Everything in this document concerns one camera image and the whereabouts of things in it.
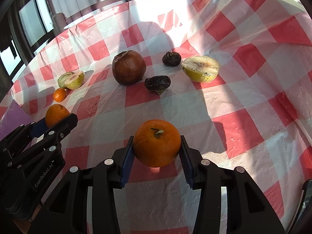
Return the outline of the large orange with stem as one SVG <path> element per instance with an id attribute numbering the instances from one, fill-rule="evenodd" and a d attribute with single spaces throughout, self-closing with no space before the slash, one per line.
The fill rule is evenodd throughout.
<path id="1" fill-rule="evenodd" d="M 136 158 L 151 168 L 160 168 L 174 161 L 181 147 L 179 131 L 167 121 L 144 122 L 133 138 Z"/>

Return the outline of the half pear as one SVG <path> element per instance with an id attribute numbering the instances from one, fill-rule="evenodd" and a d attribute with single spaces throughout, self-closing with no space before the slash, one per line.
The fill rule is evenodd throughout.
<path id="1" fill-rule="evenodd" d="M 194 56 L 186 58 L 181 63 L 181 67 L 191 81 L 206 83 L 213 81 L 218 76 L 220 64 L 211 57 Z"/>

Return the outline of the small kumquat orange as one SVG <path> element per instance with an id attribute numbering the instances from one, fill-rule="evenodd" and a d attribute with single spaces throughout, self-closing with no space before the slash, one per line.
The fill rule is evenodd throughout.
<path id="1" fill-rule="evenodd" d="M 66 96 L 66 91 L 63 88 L 58 88 L 53 94 L 53 99 L 54 101 L 60 103 L 66 98 Z"/>

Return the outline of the purple box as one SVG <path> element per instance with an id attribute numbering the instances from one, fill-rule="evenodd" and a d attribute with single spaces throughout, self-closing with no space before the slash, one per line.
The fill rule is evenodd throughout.
<path id="1" fill-rule="evenodd" d="M 2 140 L 10 132 L 22 124 L 27 125 L 31 122 L 31 117 L 19 106 L 15 100 L 12 100 L 10 106 L 4 112 L 4 115 L 1 118 L 0 140 Z"/>

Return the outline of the green guava half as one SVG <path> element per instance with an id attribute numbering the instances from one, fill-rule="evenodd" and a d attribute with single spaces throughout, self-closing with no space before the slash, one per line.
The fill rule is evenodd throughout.
<path id="1" fill-rule="evenodd" d="M 67 80 L 68 77 L 70 77 L 73 74 L 74 74 L 73 72 L 66 72 L 66 73 L 62 74 L 58 78 L 58 86 L 59 86 L 59 88 L 66 89 L 67 87 L 65 86 L 65 81 Z"/>

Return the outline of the dark red apple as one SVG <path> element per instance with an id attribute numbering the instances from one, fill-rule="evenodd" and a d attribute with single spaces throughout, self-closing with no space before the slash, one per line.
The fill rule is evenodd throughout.
<path id="1" fill-rule="evenodd" d="M 146 72 L 146 62 L 134 50 L 123 51 L 114 57 L 112 72 L 120 85 L 133 85 L 142 80 Z"/>

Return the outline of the dark dried date near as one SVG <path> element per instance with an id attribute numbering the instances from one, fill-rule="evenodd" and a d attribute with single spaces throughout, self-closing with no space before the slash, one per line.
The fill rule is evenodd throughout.
<path id="1" fill-rule="evenodd" d="M 171 79 L 167 75 L 156 75 L 151 78 L 146 78 L 144 81 L 144 86 L 148 91 L 156 92 L 161 95 L 164 93 L 171 85 Z"/>

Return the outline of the dark dried date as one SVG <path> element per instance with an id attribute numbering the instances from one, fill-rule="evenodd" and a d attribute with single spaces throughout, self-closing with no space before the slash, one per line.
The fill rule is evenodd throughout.
<path id="1" fill-rule="evenodd" d="M 168 51 L 162 57 L 162 62 L 166 66 L 178 66 L 181 63 L 181 55 L 178 52 Z"/>
<path id="2" fill-rule="evenodd" d="M 156 92 L 161 95 L 164 93 L 171 85 L 171 79 L 167 75 L 156 75 L 151 78 L 146 78 L 144 81 L 144 86 L 148 91 Z"/>

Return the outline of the red white checkered tablecloth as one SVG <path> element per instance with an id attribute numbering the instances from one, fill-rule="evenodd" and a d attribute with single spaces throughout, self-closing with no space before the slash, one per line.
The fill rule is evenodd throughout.
<path id="1" fill-rule="evenodd" d="M 120 85 L 112 63 L 134 50 L 141 81 Z M 193 82 L 162 57 L 207 56 L 220 64 L 211 82 Z M 279 0 L 136 0 L 104 10 L 52 40 L 1 101 L 35 121 L 53 102 L 58 78 L 84 71 L 64 100 L 78 116 L 62 141 L 66 168 L 96 166 L 150 119 L 172 123 L 190 147 L 222 168 L 242 166 L 282 225 L 289 227 L 311 178 L 311 18 Z M 161 95 L 146 78 L 167 75 Z"/>

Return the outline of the dark dried date far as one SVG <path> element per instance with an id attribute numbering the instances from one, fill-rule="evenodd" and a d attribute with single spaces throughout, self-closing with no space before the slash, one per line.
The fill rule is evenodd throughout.
<path id="1" fill-rule="evenodd" d="M 168 51 L 162 57 L 162 62 L 166 66 L 178 66 L 181 63 L 181 55 L 178 52 Z"/>

